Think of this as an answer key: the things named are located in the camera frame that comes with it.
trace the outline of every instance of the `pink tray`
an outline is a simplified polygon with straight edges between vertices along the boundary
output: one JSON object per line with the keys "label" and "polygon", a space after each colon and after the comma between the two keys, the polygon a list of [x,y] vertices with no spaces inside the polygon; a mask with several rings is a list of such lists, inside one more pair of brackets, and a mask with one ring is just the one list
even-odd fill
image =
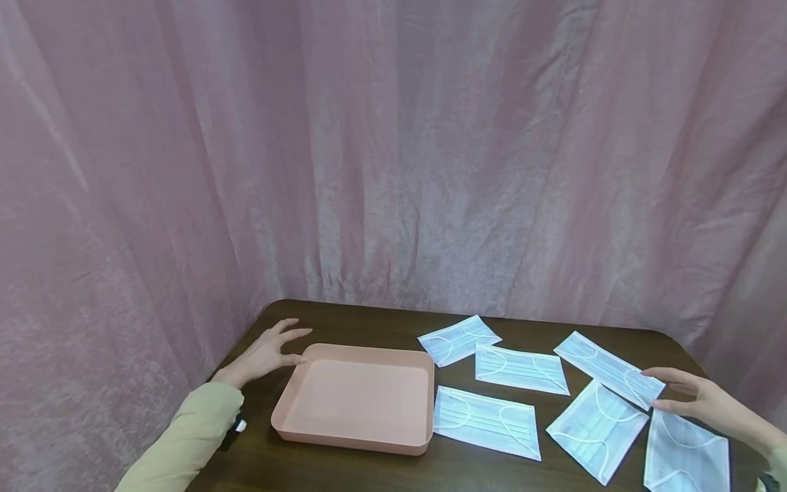
{"label": "pink tray", "polygon": [[303,353],[271,425],[287,441],[419,456],[432,439],[428,353],[315,343]]}

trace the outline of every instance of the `white object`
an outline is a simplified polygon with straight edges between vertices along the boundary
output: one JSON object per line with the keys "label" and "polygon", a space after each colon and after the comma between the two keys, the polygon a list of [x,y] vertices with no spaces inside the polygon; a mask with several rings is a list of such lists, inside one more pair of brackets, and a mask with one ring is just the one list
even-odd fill
{"label": "white object", "polygon": [[472,355],[476,343],[493,345],[501,340],[502,338],[484,324],[479,315],[418,337],[418,341],[439,368]]}
{"label": "white object", "polygon": [[646,414],[593,380],[546,431],[606,486],[647,421]]}
{"label": "white object", "polygon": [[433,428],[447,438],[541,461],[536,409],[530,405],[440,386]]}
{"label": "white object", "polygon": [[475,378],[525,390],[569,395],[560,357],[517,352],[496,346],[475,347]]}
{"label": "white object", "polygon": [[652,492],[730,492],[730,443],[654,409],[644,484]]}
{"label": "white object", "polygon": [[666,386],[656,378],[640,374],[639,368],[576,331],[555,348],[555,353],[644,410],[650,410],[650,402],[658,398]]}

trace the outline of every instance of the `dark brown table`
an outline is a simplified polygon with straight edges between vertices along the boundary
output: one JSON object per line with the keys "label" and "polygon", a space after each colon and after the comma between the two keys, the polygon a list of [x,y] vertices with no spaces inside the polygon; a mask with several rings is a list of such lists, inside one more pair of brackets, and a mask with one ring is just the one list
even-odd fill
{"label": "dark brown table", "polygon": [[[284,318],[300,318],[312,327],[306,338],[286,350],[300,353],[316,342],[387,349],[423,350],[416,337],[447,327],[466,316],[417,313],[306,301],[277,301],[249,329],[222,365],[234,360],[266,328]],[[577,330],[622,359],[640,368],[663,365],[704,375],[697,363],[671,338],[646,330],[588,327],[571,324],[484,318],[500,336],[498,346],[552,353]],[[547,434],[547,426],[568,406],[590,378],[563,361],[572,397],[520,390],[475,380],[474,358],[436,368],[438,384],[495,398],[534,405],[542,462],[498,453],[434,435],[421,457],[372,453],[283,441],[271,428],[271,413],[290,379],[292,369],[279,369],[244,388],[242,413],[246,430],[227,452],[218,452],[189,490],[646,490],[642,485],[648,425],[637,437],[607,487],[585,472]],[[664,396],[680,398],[667,389]],[[730,440],[732,490],[752,491],[765,462],[746,445]]]}

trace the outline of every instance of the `beige sleeve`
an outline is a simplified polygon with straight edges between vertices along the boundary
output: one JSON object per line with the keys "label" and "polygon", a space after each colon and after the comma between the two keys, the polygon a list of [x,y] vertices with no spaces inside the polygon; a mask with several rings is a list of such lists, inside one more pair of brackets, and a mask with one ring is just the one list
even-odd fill
{"label": "beige sleeve", "polygon": [[221,446],[243,403],[224,383],[192,391],[164,434],[128,469],[115,492],[180,492]]}
{"label": "beige sleeve", "polygon": [[776,449],[768,458],[770,464],[770,474],[781,485],[781,488],[787,486],[787,447]]}

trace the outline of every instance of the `pink curtain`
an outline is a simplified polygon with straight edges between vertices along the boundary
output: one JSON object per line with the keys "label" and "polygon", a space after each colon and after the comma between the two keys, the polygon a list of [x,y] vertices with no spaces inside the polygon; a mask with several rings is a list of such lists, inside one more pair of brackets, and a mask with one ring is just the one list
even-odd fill
{"label": "pink curtain", "polygon": [[279,298],[647,327],[787,428],[787,4],[0,2],[0,489]]}

